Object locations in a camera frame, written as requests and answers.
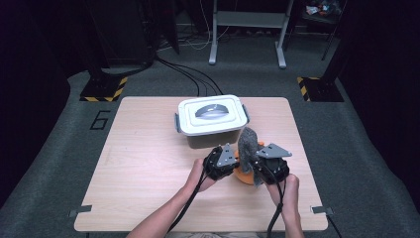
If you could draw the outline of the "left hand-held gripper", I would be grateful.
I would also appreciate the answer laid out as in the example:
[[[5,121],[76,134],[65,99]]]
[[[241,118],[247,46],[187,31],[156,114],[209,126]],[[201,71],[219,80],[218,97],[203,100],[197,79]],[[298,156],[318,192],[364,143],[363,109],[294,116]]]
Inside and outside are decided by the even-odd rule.
[[[205,158],[203,166],[207,177],[219,180],[229,176],[239,166],[239,161],[229,143],[215,147]]]

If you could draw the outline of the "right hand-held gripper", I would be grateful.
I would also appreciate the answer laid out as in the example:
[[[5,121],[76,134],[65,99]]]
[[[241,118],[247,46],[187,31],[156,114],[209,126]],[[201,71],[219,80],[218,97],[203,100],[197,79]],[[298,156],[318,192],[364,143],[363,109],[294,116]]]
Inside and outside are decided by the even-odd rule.
[[[286,157],[292,154],[278,145],[271,143],[257,151],[256,173],[267,184],[285,180],[289,175]]]

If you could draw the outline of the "translucent grey storage box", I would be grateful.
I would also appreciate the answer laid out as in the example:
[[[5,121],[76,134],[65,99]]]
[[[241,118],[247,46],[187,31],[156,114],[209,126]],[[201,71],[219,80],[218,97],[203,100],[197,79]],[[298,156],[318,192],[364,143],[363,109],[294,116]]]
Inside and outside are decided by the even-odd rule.
[[[175,130],[186,137],[192,149],[209,148],[238,141],[242,130],[250,122],[247,107],[229,109],[216,104],[216,110],[206,110],[199,116],[178,110],[174,114]]]

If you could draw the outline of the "orange plush toy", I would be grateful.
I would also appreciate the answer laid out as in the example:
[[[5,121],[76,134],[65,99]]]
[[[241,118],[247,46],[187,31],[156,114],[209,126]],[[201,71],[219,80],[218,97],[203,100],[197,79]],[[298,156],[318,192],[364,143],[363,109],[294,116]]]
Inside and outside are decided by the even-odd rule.
[[[259,146],[262,146],[263,145],[263,142],[258,142],[258,145]],[[240,155],[239,154],[239,150],[236,150],[235,153],[234,153],[234,156],[235,156],[235,158],[238,161],[240,160],[239,159],[239,155]],[[239,166],[239,167],[233,169],[233,173],[236,176],[236,178],[238,180],[240,180],[241,182],[243,182],[245,184],[248,184],[248,185],[255,185],[255,182],[254,182],[254,172],[253,171],[250,171],[248,173],[244,173],[242,171],[242,167]]]

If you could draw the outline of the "grey fluffy towel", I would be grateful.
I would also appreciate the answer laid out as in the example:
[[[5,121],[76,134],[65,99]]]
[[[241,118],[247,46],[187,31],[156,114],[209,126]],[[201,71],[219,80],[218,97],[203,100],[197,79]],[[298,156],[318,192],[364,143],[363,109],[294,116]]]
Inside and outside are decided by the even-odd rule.
[[[257,175],[257,172],[253,169],[255,162],[260,159],[257,155],[258,150],[259,142],[257,133],[253,129],[245,127],[238,141],[239,170],[245,176],[252,176],[251,184],[255,186],[263,183]]]

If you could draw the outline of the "white box lid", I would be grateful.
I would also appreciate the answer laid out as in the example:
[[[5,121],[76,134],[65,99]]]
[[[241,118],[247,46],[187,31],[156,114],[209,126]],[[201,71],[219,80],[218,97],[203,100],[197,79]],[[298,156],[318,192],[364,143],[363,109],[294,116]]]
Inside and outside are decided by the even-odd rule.
[[[186,99],[177,106],[176,129],[185,136],[205,136],[240,130],[250,119],[235,95]]]

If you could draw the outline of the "person's left hand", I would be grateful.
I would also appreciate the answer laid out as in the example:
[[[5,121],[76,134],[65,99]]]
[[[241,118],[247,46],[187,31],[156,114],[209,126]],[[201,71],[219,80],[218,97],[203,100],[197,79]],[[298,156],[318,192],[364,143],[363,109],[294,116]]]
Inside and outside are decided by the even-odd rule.
[[[183,187],[183,189],[189,194],[191,194],[197,187],[198,191],[201,192],[208,189],[215,183],[214,180],[205,177],[203,162],[203,159],[197,159],[194,161],[193,167]]]

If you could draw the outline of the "person's right hand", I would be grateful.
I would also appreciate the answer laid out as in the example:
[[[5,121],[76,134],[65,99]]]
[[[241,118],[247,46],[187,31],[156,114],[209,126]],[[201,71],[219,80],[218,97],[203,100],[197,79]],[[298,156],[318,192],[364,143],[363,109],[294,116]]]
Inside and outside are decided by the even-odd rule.
[[[268,184],[266,186],[273,203],[275,205],[279,205],[280,203],[283,204],[282,215],[286,218],[298,216],[299,178],[296,175],[291,174],[279,185],[283,192],[283,198],[280,198],[279,189],[276,185]]]

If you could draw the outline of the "grey tape strip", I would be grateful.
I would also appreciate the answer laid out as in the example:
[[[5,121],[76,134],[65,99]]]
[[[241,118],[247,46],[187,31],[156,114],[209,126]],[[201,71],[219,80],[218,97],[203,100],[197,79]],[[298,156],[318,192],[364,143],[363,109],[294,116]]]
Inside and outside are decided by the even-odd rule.
[[[314,214],[321,214],[321,213],[324,213],[326,215],[334,214],[334,211],[331,207],[325,207],[325,206],[311,206],[311,211]]]
[[[68,212],[68,217],[76,217],[79,213],[90,212],[92,205],[81,205],[77,208],[71,209]]]

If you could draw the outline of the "white metal stand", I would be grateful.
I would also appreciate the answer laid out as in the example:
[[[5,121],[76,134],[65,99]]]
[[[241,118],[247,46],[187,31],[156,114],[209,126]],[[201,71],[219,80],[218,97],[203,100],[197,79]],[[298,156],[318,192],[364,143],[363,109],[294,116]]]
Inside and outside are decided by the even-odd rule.
[[[218,53],[218,28],[223,27],[249,27],[249,28],[271,28],[279,29],[280,36],[274,43],[277,55],[277,64],[280,69],[286,69],[286,61],[283,51],[283,42],[286,35],[288,23],[291,17],[291,10],[294,0],[285,0],[286,10],[283,13],[266,12],[237,12],[222,11],[218,9],[218,0],[213,2],[212,20],[212,44],[208,62],[211,65],[216,63]]]

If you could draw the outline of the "colourful clutter on shelf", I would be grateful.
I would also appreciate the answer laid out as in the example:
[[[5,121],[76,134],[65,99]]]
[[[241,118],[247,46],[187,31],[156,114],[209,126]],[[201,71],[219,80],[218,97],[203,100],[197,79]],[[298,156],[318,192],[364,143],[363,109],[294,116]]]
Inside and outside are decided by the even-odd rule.
[[[340,15],[342,8],[339,0],[305,0],[305,11],[309,15]]]

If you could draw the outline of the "black yellow striped base plate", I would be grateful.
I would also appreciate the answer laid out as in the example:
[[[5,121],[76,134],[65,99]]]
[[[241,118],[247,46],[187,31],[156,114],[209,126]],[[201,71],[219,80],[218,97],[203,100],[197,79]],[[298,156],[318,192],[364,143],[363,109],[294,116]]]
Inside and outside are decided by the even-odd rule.
[[[88,102],[112,102],[117,101],[123,92],[128,78],[110,78],[104,82],[89,80],[80,93],[80,101]]]
[[[297,78],[303,99],[307,102],[343,102],[338,87],[334,82],[324,82],[320,77]]]

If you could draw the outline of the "black metal stand post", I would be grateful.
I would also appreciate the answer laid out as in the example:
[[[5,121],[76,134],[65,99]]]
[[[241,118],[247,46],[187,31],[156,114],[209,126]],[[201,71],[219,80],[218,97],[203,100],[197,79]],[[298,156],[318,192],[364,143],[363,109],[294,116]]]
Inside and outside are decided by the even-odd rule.
[[[345,58],[345,47],[347,46],[348,40],[348,18],[350,11],[351,0],[346,0],[343,6],[343,12],[340,17],[340,22],[338,24],[337,31],[339,33],[340,41],[334,51],[334,54],[331,57],[331,60],[324,71],[323,76],[321,77],[323,83],[327,86],[334,84],[336,77],[338,76],[341,66]]]
[[[89,56],[90,56],[90,68],[91,75],[93,76],[93,81],[96,83],[102,83],[105,79],[105,72],[102,70],[103,62],[103,51],[101,48],[100,41],[97,36],[97,30],[95,22],[92,19],[91,11],[87,4],[87,0],[82,0],[83,6],[86,10],[86,21],[87,21],[87,35],[88,35],[88,45],[89,45]]]

